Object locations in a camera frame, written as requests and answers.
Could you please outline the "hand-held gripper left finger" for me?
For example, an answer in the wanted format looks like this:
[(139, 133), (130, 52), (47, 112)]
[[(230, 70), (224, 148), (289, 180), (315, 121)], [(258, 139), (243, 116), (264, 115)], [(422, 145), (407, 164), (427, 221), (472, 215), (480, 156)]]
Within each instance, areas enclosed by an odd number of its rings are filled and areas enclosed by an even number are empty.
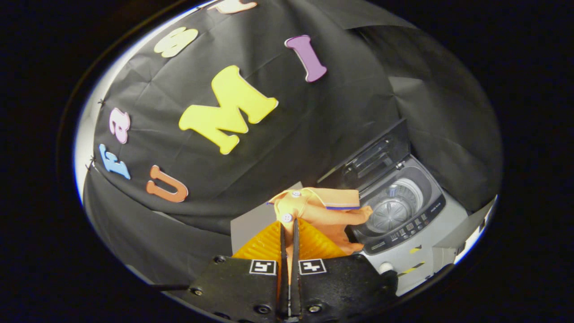
[(274, 222), (264, 233), (269, 259), (215, 256), (188, 288), (188, 303), (236, 322), (278, 322), (288, 312), (285, 229)]

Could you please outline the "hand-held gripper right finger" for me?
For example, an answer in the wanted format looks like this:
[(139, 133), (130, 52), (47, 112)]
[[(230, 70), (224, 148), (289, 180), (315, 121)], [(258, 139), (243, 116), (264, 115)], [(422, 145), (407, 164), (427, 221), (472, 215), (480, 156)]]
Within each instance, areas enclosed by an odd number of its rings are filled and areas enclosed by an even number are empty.
[(362, 254), (332, 259), (300, 258), (303, 221), (294, 221), (289, 287), (291, 322), (355, 322), (396, 300), (398, 274), (379, 273)]

